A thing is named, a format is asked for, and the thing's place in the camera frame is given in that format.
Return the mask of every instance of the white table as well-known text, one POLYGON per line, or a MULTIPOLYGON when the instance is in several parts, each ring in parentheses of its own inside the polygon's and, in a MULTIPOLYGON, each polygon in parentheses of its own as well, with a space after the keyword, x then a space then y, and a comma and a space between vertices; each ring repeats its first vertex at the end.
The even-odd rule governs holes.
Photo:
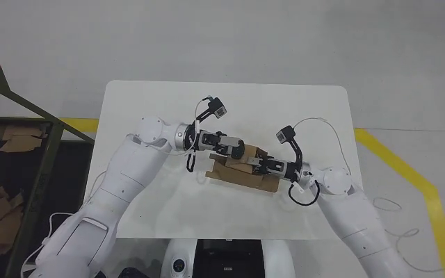
MULTIPOLYGON (((322 117, 337 130, 356 184, 362 186, 348 95, 337 86, 261 85, 111 81, 107 87, 92 155, 87 190, 106 170, 113 152, 143 116, 166 122, 193 121, 196 103, 219 97, 227 114, 211 116, 201 129, 242 138, 270 155, 294 160, 289 144, 275 134, 306 117, 322 117)), ((296 129, 303 158, 319 168, 344 166, 334 132, 316 120, 296 129)), ((209 152, 198 152, 195 172, 186 171, 185 156, 170 156, 155 180, 130 204, 118 228, 121 238, 336 238, 319 207, 298 206, 287 197, 289 182, 265 193, 204 176, 212 168, 209 152)), ((311 193, 296 198, 310 201, 311 193)))

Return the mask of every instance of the cardboard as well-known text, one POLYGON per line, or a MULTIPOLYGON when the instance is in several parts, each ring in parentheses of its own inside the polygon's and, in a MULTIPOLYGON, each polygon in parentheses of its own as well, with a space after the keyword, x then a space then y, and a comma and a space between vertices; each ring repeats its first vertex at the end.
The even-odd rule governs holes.
POLYGON ((9 194, 6 193, 5 188, 3 188, 3 186, 0 186, 0 198, 9 199, 9 194))
POLYGON ((6 198, 0 199, 0 219, 11 211, 11 205, 6 198))
POLYGON ((210 159, 213 159, 215 162, 213 163, 213 170, 211 172, 206 172, 206 177, 208 178, 218 179, 220 181, 235 183, 240 186, 247 186, 272 193, 278 191, 280 179, 275 176, 252 174, 252 170, 249 173, 232 168, 234 165, 240 165, 241 163, 231 164, 227 167, 226 164, 228 158, 225 156, 211 154, 210 159))
POLYGON ((18 206, 0 220, 0 254, 5 254, 13 246, 22 221, 22 209, 18 206))
POLYGON ((15 125, 8 125, 5 128, 5 131, 3 133, 2 140, 10 140, 12 136, 36 136, 41 137, 43 132, 38 127, 34 126, 15 126, 15 125))
POLYGON ((2 138, 2 139, 3 139, 3 134, 5 132, 5 129, 6 129, 6 125, 0 124, 0 138, 2 138))
POLYGON ((11 209, 17 208, 19 205, 23 204, 23 196, 21 193, 17 194, 14 198, 9 201, 11 209))
POLYGON ((251 145, 245 145, 244 147, 245 147, 244 155, 240 159, 233 159, 231 157, 227 157, 227 160, 224 165, 251 174, 253 171, 253 167, 251 165, 245 164, 248 161, 248 158, 258 157, 260 155, 267 156, 267 152, 251 145))
POLYGON ((40 147, 42 139, 30 135, 13 135, 0 149, 2 152, 28 152, 40 147))

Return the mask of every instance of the wire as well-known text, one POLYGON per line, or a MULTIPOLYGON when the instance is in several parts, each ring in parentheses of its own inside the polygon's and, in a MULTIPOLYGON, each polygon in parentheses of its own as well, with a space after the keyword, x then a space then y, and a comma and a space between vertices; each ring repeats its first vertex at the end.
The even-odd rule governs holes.
MULTIPOLYGON (((380 210, 382 210, 382 211, 402 211, 402 210, 403 210, 403 208, 402 208, 402 206, 401 206, 400 204, 397 204, 395 201, 392 201, 392 200, 390 200, 390 199, 383 198, 383 197, 376 197, 376 198, 374 198, 374 200, 373 200, 373 205, 374 205, 374 207, 375 207, 376 209, 380 209, 380 210), (375 205, 375 200, 377 200, 377 199, 381 199, 381 200, 387 201, 387 202, 389 202, 389 203, 391 203, 391 204, 395 204, 395 205, 397 206, 397 209, 394 209, 394 210, 393 210, 393 209, 382 208, 381 206, 376 206, 376 205, 375 205)), ((401 241, 401 239, 402 239, 402 238, 410 238, 410 237, 412 237, 412 236, 417 235, 417 234, 420 232, 420 229, 419 229, 419 228, 413 228, 413 229, 410 229, 410 230, 406 231, 405 233, 403 233, 403 234, 401 234, 401 235, 391 233, 390 231, 388 231, 388 230, 386 230, 386 229, 385 229, 385 231, 386 231, 388 234, 397 237, 397 240, 396 240, 396 251, 397 251, 397 253, 400 254, 400 256, 402 257, 402 259, 404 260, 404 262, 405 262, 407 265, 409 265, 409 267, 411 267, 411 268, 413 268, 413 269, 415 269, 415 270, 418 270, 418 271, 420 271, 420 272, 427 272, 427 273, 434 273, 434 272, 441 272, 441 271, 444 271, 443 268, 438 268, 438 269, 435 269, 435 270, 425 270, 425 269, 422 269, 422 268, 417 268, 417 267, 415 267, 414 265, 412 265, 407 259, 405 259, 405 257, 403 256, 402 252, 399 250, 399 248, 398 248, 398 244, 399 244, 399 242, 401 241)))
POLYGON ((341 146, 341 142, 340 142, 339 134, 337 133, 337 131, 335 130, 335 128, 334 128, 334 127, 333 127, 333 126, 332 126, 326 119, 323 119, 322 117, 307 117, 306 119, 303 119, 303 120, 297 122, 297 123, 293 126, 293 129, 295 129, 299 124, 301 124, 302 122, 307 121, 307 120, 318 120, 318 121, 320 121, 320 122, 324 122, 324 123, 326 123, 326 124, 329 124, 329 126, 331 127, 331 129, 334 131, 335 136, 337 137, 337 141, 339 142, 339 146, 340 146, 341 156, 343 157, 343 160, 345 161, 345 164, 346 164, 346 167, 348 168, 349 174, 351 174, 349 164, 348 164, 348 162, 347 162, 347 160, 346 160, 346 158, 345 158, 345 154, 344 154, 344 152, 343 152, 343 147, 341 146))
POLYGON ((206 99, 207 99, 207 98, 205 98, 205 99, 201 99, 201 100, 196 104, 196 107, 195 107, 195 138, 193 139, 193 141, 190 139, 191 146, 190 146, 186 151, 184 151, 184 152, 179 152, 179 153, 174 153, 174 154, 172 154, 172 153, 170 153, 170 152, 164 152, 164 151, 161 151, 158 147, 156 147, 156 146, 154 146, 154 145, 151 145, 151 144, 145 142, 144 140, 142 140, 142 139, 141 139, 139 136, 137 136, 136 134, 132 134, 132 133, 130 133, 130 134, 127 135, 127 136, 134 136, 134 137, 136 137, 137 139, 139 139, 141 142, 143 142, 144 144, 146 144, 148 147, 151 147, 151 148, 155 149, 156 151, 159 151, 159 152, 161 152, 161 153, 163 153, 163 154, 168 154, 169 156, 181 156, 181 155, 183 155, 183 154, 187 154, 187 153, 189 153, 189 151, 191 151, 192 148, 195 146, 196 138, 197 138, 197 134, 198 134, 197 125, 196 125, 196 123, 198 122, 198 120, 197 120, 197 115, 196 115, 196 114, 197 114, 197 108, 198 108, 198 106, 201 104, 201 102, 203 102, 203 101, 206 100, 206 99))
POLYGON ((105 173, 106 173, 106 170, 103 171, 103 172, 101 172, 100 174, 97 175, 95 181, 92 183, 90 192, 88 193, 88 196, 89 196, 89 197, 91 197, 91 193, 92 193, 92 191, 95 189, 95 185, 96 185, 96 183, 97 183, 97 180, 100 178, 101 175, 103 175, 103 174, 105 174, 105 173))
POLYGON ((72 215, 72 213, 53 213, 51 214, 51 216, 49 216, 49 232, 48 232, 48 236, 46 238, 44 238, 42 240, 42 244, 39 248, 37 248, 34 252, 31 253, 31 255, 28 256, 28 258, 26 258, 26 260, 23 262, 22 264, 22 268, 20 268, 20 277, 24 278, 23 276, 23 268, 26 265, 26 263, 29 261, 29 259, 34 256, 35 254, 37 254, 37 252, 39 252, 46 244, 46 242, 51 238, 51 234, 53 232, 53 216, 55 215, 72 215))
POLYGON ((299 204, 300 206, 310 206, 313 203, 317 202, 318 196, 320 195, 320 184, 318 184, 317 180, 315 180, 315 185, 317 186, 317 193, 315 194, 315 198, 311 202, 306 203, 306 204, 300 203, 299 201, 297 201, 296 199, 294 199, 292 197, 291 191, 292 191, 292 188, 294 187, 293 183, 291 183, 291 187, 289 187, 289 191, 287 192, 287 194, 292 199, 292 201, 294 201, 296 204, 299 204))

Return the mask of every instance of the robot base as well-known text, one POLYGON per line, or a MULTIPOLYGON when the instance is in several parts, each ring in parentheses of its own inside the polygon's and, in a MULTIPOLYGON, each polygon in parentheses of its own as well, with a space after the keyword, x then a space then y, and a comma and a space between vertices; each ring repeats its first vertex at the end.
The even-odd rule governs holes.
POLYGON ((283 240, 172 239, 161 278, 255 277, 295 278, 283 240))

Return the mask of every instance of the gray floor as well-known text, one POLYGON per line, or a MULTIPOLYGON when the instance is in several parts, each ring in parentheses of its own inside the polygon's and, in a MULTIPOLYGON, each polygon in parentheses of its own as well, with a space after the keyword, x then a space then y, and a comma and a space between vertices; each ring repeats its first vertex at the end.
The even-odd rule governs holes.
MULTIPOLYGON (((371 133, 433 182, 444 203, 444 30, 442 0, 3 0, 0 65, 15 92, 59 117, 98 118, 113 79, 342 85, 355 127, 409 130, 371 133)), ((0 101, 0 115, 28 114, 0 101)), ((366 193, 403 207, 382 214, 388 229, 420 228, 400 242, 404 256, 440 268, 419 191, 357 148, 366 193)), ((118 244, 107 270, 159 269, 165 241, 118 244)), ((301 277, 364 276, 338 242, 291 246, 301 277)))

